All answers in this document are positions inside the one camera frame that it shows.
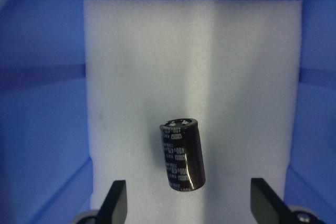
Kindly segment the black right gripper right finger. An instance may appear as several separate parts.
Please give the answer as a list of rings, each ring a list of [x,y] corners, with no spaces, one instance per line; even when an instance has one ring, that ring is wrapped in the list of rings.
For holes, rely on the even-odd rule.
[[[290,223],[290,209],[263,178],[250,181],[250,209],[257,223]]]

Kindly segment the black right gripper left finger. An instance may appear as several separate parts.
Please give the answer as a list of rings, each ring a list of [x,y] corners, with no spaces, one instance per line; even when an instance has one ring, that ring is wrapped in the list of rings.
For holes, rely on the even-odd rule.
[[[126,221],[127,213],[126,180],[115,180],[98,211],[98,223],[123,224]]]

